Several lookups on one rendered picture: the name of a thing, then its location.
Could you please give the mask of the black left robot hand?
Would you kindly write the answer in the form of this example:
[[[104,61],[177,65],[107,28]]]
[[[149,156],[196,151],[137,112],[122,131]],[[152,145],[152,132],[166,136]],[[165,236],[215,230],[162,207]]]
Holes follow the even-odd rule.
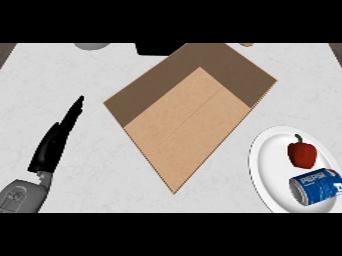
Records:
[[[56,122],[50,127],[34,153],[28,167],[29,172],[54,172],[63,154],[68,136],[82,113],[82,103],[84,97],[79,97],[62,121]]]

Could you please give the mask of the brown cardboard box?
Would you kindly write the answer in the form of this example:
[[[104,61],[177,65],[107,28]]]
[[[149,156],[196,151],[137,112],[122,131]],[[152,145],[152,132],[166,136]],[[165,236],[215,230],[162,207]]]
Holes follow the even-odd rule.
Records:
[[[104,101],[168,189],[180,190],[276,79],[224,43],[189,43]]]

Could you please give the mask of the white round plate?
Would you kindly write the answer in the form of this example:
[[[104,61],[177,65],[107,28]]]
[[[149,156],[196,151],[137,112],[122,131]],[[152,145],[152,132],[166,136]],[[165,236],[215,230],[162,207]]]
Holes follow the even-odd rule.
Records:
[[[288,157],[288,145],[298,142],[295,135],[299,135],[302,142],[311,144],[317,150],[311,169],[295,167]],[[333,169],[342,177],[333,155],[307,132],[288,126],[268,128],[252,142],[248,164],[257,193],[274,213],[342,213],[342,194],[310,206],[302,206],[289,189],[289,179],[320,168]]]

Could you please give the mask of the red bell pepper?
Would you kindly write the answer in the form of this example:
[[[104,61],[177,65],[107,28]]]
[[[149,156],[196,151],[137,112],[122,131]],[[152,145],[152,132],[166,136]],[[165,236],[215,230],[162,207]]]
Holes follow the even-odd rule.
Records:
[[[288,145],[288,157],[292,165],[298,168],[311,169],[317,159],[316,147],[302,141],[299,134],[295,135],[296,142]]]

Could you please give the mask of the grey round object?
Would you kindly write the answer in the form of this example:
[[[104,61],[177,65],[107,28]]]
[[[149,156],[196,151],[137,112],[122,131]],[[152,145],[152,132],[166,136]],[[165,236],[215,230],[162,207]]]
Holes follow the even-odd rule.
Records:
[[[104,48],[110,43],[73,43],[75,46],[87,51],[94,51]]]

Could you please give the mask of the black block object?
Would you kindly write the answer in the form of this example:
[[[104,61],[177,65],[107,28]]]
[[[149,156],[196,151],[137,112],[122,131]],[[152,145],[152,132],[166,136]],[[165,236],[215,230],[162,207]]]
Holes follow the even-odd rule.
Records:
[[[137,54],[141,56],[169,56],[183,43],[137,43]]]

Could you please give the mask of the blue soda can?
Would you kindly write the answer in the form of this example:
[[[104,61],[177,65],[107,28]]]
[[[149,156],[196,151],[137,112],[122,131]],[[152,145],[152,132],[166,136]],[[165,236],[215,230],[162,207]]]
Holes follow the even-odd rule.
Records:
[[[342,177],[327,168],[320,168],[289,179],[289,189],[302,206],[313,205],[342,194]]]

